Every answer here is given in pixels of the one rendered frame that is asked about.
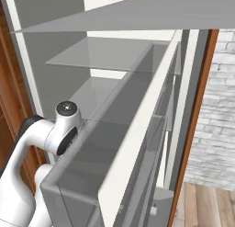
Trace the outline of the glass fridge shelf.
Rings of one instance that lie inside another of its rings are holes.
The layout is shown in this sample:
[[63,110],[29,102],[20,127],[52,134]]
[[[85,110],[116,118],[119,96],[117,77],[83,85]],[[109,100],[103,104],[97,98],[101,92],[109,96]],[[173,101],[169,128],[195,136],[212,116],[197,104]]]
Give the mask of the glass fridge shelf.
[[70,100],[81,110],[83,119],[91,119],[118,83],[118,79],[90,77]]
[[122,72],[154,73],[169,46],[167,40],[85,38],[46,64]]

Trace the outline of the brown wooden cabinet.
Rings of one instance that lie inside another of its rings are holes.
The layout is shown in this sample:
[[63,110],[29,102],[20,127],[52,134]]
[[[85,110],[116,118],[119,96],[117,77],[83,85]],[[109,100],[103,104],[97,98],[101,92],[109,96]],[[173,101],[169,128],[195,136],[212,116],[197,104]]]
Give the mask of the brown wooden cabinet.
[[12,152],[21,123],[32,115],[6,11],[0,0],[0,170]]

